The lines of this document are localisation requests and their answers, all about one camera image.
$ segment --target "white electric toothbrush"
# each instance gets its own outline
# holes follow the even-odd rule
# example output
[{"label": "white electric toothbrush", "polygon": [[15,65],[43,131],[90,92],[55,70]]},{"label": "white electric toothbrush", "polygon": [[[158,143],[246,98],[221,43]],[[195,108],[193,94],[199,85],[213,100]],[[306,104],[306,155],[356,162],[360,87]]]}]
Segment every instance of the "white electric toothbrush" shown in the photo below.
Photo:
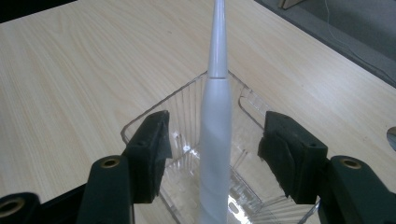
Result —
[{"label": "white electric toothbrush", "polygon": [[230,185],[232,102],[224,0],[215,2],[207,73],[201,113],[199,220],[201,224],[225,224]]}]

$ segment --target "clear plastic holder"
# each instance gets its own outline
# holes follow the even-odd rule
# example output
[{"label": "clear plastic holder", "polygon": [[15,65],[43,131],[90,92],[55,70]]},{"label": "clear plastic holder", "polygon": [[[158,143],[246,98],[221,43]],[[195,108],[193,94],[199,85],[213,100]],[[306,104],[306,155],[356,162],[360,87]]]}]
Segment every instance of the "clear plastic holder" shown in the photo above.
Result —
[{"label": "clear plastic holder", "polygon": [[[257,156],[265,112],[271,107],[231,72],[233,140],[228,223],[304,223],[317,209],[285,197],[265,161]],[[168,110],[173,159],[167,160],[157,212],[176,223],[198,223],[199,133],[206,73],[173,92],[128,123],[127,144],[147,115]]]}]

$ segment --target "black clamp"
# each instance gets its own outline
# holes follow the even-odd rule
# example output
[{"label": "black clamp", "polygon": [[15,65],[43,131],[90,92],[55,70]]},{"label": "black clamp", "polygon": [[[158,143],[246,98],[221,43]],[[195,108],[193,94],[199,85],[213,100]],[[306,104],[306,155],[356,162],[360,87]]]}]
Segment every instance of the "black clamp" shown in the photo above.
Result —
[{"label": "black clamp", "polygon": [[327,147],[294,119],[268,111],[259,156],[297,204],[320,197],[321,223],[396,223],[396,195],[363,161],[326,158]]},{"label": "black clamp", "polygon": [[152,203],[172,158],[169,113],[146,117],[121,156],[96,161],[87,184],[41,204],[33,193],[0,199],[0,224],[134,223],[134,203]]}]

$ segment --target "light wood grain surface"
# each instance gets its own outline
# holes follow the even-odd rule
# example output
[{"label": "light wood grain surface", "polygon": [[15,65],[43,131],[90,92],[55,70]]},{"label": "light wood grain surface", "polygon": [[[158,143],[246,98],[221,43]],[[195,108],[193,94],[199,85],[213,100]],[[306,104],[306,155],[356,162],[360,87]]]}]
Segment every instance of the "light wood grain surface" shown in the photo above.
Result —
[{"label": "light wood grain surface", "polygon": [[[206,70],[212,7],[79,0],[0,24],[0,197],[45,202],[120,154],[124,124]],[[226,7],[230,70],[396,191],[396,90],[253,0]]]}]

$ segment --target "dark background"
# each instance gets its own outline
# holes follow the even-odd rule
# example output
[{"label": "dark background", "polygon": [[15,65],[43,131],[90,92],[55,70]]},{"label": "dark background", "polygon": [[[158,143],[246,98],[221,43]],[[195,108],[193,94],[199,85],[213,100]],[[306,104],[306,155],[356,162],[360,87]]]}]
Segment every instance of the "dark background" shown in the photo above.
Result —
[{"label": "dark background", "polygon": [[0,0],[0,23],[76,0]]}]

